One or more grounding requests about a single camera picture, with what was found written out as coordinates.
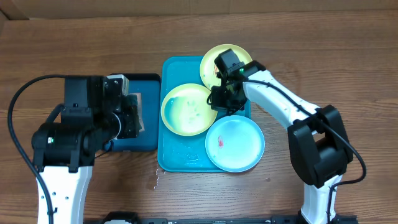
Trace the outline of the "light blue plate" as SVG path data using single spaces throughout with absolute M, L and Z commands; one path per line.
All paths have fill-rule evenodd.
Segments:
M 226 172 L 245 172 L 262 158 L 266 142 L 260 127 L 245 116 L 226 116 L 206 134 L 206 153 L 215 166 Z

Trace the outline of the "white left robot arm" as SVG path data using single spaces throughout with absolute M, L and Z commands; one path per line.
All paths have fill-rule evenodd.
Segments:
M 39 190 L 39 223 L 82 223 L 96 152 L 114 140 L 136 138 L 141 128 L 137 97 L 124 75 L 70 76 L 64 103 L 34 133 L 33 163 L 50 194 Z

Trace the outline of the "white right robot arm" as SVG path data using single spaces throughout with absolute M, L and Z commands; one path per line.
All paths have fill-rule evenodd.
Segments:
M 207 103 L 230 116 L 250 100 L 276 119 L 287 130 L 290 161 L 304 182 L 299 221 L 333 223 L 336 184 L 353 160 L 339 111 L 301 99 L 265 66 L 255 60 L 244 63 L 232 49 L 219 53 L 214 63 L 221 83 L 211 87 Z

